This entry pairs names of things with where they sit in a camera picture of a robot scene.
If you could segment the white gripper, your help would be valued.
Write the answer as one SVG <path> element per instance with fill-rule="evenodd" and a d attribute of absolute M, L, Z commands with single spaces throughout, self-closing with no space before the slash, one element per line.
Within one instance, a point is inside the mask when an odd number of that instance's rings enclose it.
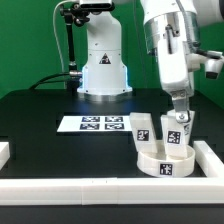
<path fill-rule="evenodd" d="M 172 97 L 176 120 L 187 123 L 190 121 L 188 96 L 194 94 L 193 73 L 200 69 L 199 56 L 189 53 L 180 37 L 166 34 L 158 41 L 157 59 L 160 83 Z"/>

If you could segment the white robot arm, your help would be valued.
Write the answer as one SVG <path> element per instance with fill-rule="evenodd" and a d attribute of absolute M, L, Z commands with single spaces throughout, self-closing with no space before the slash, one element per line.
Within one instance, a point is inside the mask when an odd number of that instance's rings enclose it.
<path fill-rule="evenodd" d="M 87 13 L 88 61 L 83 89 L 91 95 L 119 94 L 127 83 L 121 72 L 121 26 L 110 10 L 129 0 L 80 0 Z M 190 120 L 192 72 L 201 65 L 217 78 L 224 56 L 202 50 L 198 29 L 224 22 L 224 0 L 140 0 L 147 52 L 157 57 L 162 89 L 173 101 L 176 120 Z"/>

